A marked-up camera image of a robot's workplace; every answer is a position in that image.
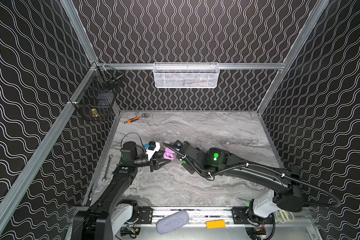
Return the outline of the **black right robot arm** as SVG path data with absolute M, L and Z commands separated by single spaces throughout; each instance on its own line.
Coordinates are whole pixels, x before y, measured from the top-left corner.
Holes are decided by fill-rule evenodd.
M 165 143 L 164 146 L 174 151 L 177 158 L 190 168 L 191 173 L 197 173 L 208 181 L 214 181 L 217 176 L 228 176 L 268 188 L 269 191 L 266 194 L 251 200 L 250 213 L 256 217 L 265 218 L 278 210 L 297 213 L 304 207 L 337 208 L 341 205 L 341 200 L 336 195 L 300 180 L 299 176 L 291 170 L 248 161 L 219 148 L 211 148 L 205 153 L 187 142 L 178 145 Z M 302 187 L 325 194 L 333 202 L 320 203 L 305 200 Z

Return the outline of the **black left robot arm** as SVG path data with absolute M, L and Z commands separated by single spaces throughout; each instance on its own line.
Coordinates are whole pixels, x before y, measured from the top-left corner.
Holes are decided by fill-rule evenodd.
M 112 240 L 124 224 L 139 220 L 139 207 L 134 200 L 122 200 L 122 195 L 135 179 L 138 169 L 149 167 L 151 172 L 175 159 L 174 151 L 161 150 L 158 142 L 138 146 L 126 142 L 121 148 L 121 160 L 113 178 L 98 200 L 73 219 L 72 240 Z

